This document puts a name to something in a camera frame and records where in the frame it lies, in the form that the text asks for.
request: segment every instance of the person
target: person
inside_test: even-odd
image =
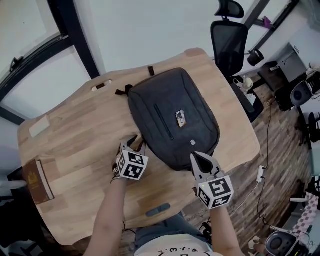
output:
[[[97,213],[93,234],[84,256],[115,256],[124,224],[127,179],[111,181]],[[212,248],[202,234],[188,224],[182,214],[156,225],[138,228],[135,256],[244,256],[227,208],[210,210]]]

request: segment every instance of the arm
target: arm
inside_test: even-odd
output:
[[[225,206],[210,210],[213,251],[223,256],[244,256]]]
[[[122,236],[127,179],[112,181],[94,222],[84,256],[116,255]]]

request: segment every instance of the black backpack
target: black backpack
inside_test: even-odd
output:
[[[170,168],[191,171],[192,152],[214,153],[218,123],[183,68],[138,83],[128,91],[128,104],[148,147]]]

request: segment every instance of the jeans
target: jeans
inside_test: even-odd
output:
[[[186,222],[180,212],[179,214],[155,225],[138,228],[135,235],[135,250],[138,250],[146,243],[149,243],[159,237],[181,234],[189,234],[202,242],[207,243],[207,239],[204,238],[204,235]]]

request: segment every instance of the chair backrest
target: chair backrest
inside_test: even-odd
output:
[[[232,0],[219,0],[220,8],[215,16],[233,17],[241,19],[245,16],[245,11],[240,4]]]
[[[241,23],[221,20],[211,24],[214,61],[226,78],[241,71],[247,37],[248,28]]]

